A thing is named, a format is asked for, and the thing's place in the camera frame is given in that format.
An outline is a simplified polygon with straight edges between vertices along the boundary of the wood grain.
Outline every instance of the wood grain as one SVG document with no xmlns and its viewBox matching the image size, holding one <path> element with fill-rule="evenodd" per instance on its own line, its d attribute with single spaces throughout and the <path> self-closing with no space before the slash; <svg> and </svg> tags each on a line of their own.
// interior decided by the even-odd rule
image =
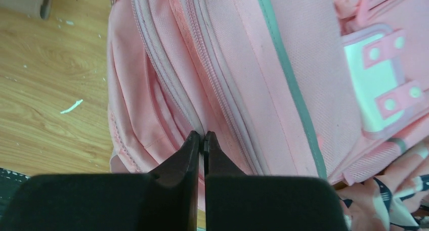
<svg viewBox="0 0 429 231">
<path fill-rule="evenodd" d="M 0 167 L 28 175 L 109 171 L 109 13 L 109 0 L 53 0 L 47 21 L 0 9 Z"/>
</svg>

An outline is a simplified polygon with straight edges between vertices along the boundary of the black mat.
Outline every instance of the black mat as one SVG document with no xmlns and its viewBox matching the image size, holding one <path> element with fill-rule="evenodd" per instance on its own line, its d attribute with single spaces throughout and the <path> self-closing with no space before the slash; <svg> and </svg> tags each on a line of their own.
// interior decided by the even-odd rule
<svg viewBox="0 0 429 231">
<path fill-rule="evenodd" d="M 19 186 L 28 176 L 10 170 L 0 168 L 0 218 Z"/>
</svg>

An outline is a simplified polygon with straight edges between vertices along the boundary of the paper scrap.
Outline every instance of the paper scrap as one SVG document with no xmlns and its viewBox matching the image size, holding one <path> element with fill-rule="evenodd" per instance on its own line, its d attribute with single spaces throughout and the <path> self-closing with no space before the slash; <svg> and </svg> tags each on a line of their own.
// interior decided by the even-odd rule
<svg viewBox="0 0 429 231">
<path fill-rule="evenodd" d="M 74 103 L 74 105 L 72 105 L 70 108 L 68 108 L 67 110 L 64 110 L 62 112 L 60 112 L 61 114 L 66 114 L 69 113 L 70 111 L 74 110 L 74 108 L 76 108 L 78 105 L 80 105 L 83 102 L 83 100 L 78 100 L 76 101 L 76 103 Z"/>
</svg>

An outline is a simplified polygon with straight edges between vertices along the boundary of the pink bag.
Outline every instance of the pink bag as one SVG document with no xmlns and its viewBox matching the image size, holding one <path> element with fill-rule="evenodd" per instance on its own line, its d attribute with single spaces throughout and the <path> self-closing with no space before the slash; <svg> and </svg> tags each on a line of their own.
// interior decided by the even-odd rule
<svg viewBox="0 0 429 231">
<path fill-rule="evenodd" d="M 421 141 L 429 0 L 333 1 L 112 0 L 112 171 L 214 131 L 247 174 L 352 185 Z"/>
</svg>

